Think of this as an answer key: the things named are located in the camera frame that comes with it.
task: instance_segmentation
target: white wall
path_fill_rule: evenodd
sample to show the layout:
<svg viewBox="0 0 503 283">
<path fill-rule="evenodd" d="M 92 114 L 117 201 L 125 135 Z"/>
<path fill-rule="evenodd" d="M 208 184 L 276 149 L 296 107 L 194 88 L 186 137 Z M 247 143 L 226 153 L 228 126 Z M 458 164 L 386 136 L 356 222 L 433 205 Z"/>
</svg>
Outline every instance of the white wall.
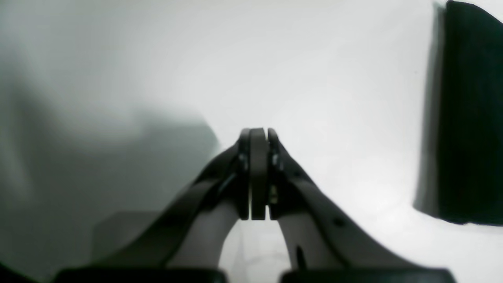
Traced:
<svg viewBox="0 0 503 283">
<path fill-rule="evenodd" d="M 503 19 L 503 2 L 473 3 Z M 273 127 L 321 190 L 388 249 L 447 267 L 459 283 L 499 281 L 501 228 L 456 226 L 412 207 L 429 154 L 422 136 L 438 48 L 433 2 L 12 0 L 0 3 L 0 17 L 2 218 L 22 226 L 0 230 L 0 259 L 12 267 L 41 278 L 23 256 L 41 259 L 54 250 L 48 272 L 85 263 L 88 236 L 72 233 L 90 233 L 114 210 L 160 209 L 242 128 Z M 33 151 L 45 153 L 30 161 Z M 52 163 L 41 161 L 51 156 Z M 93 163 L 95 156 L 104 161 Z M 70 161 L 65 171 L 61 163 Z M 164 165 L 170 176 L 152 175 Z M 33 176 L 45 167 L 69 177 Z M 129 185 L 112 205 L 126 168 L 134 172 L 129 183 L 147 182 L 148 193 L 138 201 L 142 194 Z M 163 182 L 170 193 L 160 189 Z M 43 188 L 54 186 L 59 197 L 44 197 Z M 86 186 L 95 190 L 82 192 Z M 35 224 L 42 207 L 52 207 L 42 213 L 50 225 Z M 61 228 L 58 240 L 47 229 L 71 219 L 85 225 Z M 259 256 L 230 276 L 274 282 L 289 265 L 277 228 L 239 223 L 222 267 Z M 12 242 L 29 231 L 41 236 L 29 251 L 17 251 Z"/>
</svg>

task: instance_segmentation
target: hole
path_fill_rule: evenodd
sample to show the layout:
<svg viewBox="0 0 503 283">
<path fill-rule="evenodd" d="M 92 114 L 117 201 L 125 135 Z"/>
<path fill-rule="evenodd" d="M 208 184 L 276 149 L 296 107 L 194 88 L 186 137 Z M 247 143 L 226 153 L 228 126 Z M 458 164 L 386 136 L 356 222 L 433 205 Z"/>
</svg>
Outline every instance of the hole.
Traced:
<svg viewBox="0 0 503 283">
<path fill-rule="evenodd" d="M 297 246 L 296 256 L 297 256 L 297 267 L 301 270 L 306 269 L 306 259 L 304 258 L 304 251 L 302 251 L 302 248 L 299 246 Z"/>
<path fill-rule="evenodd" d="M 344 227 L 346 225 L 346 223 L 344 222 L 344 220 L 340 219 L 340 218 L 335 218 L 333 220 L 333 224 L 336 225 L 337 227 Z"/>
</svg>

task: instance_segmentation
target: black mount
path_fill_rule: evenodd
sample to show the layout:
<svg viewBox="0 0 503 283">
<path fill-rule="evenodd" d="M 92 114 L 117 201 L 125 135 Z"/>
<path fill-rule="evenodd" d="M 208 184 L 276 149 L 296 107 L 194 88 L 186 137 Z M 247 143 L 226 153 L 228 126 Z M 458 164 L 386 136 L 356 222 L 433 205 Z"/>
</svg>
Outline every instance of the black mount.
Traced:
<svg viewBox="0 0 503 283">
<path fill-rule="evenodd" d="M 251 203 L 251 215 L 248 215 Z M 374 241 L 330 201 L 293 160 L 273 129 L 244 129 L 130 245 L 78 269 L 65 282 L 226 282 L 223 243 L 238 219 L 264 220 L 285 237 L 293 282 L 454 282 Z"/>
</svg>

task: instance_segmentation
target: black object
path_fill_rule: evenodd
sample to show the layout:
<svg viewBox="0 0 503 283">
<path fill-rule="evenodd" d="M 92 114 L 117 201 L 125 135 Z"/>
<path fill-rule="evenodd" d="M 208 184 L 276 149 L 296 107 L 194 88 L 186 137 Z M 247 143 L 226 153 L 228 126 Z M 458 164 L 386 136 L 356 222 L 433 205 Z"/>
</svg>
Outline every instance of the black object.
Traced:
<svg viewBox="0 0 503 283">
<path fill-rule="evenodd" d="M 223 242 L 238 219 L 280 224 L 294 271 L 282 282 L 452 283 L 445 269 L 426 269 L 391 253 L 361 230 L 316 187 L 275 131 L 244 129 L 135 241 L 55 283 L 225 282 L 218 270 Z"/>
<path fill-rule="evenodd" d="M 503 225 L 503 24 L 448 1 L 443 54 L 439 217 Z"/>
</svg>

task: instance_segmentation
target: black cloth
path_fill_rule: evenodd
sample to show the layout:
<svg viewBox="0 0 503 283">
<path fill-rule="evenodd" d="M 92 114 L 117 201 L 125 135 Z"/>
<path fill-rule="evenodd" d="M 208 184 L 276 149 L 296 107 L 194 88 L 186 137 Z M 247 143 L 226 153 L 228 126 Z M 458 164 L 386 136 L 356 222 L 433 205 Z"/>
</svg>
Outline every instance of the black cloth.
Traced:
<svg viewBox="0 0 503 283">
<path fill-rule="evenodd" d="M 444 16 L 439 217 L 503 225 L 503 24 L 454 1 Z"/>
</svg>

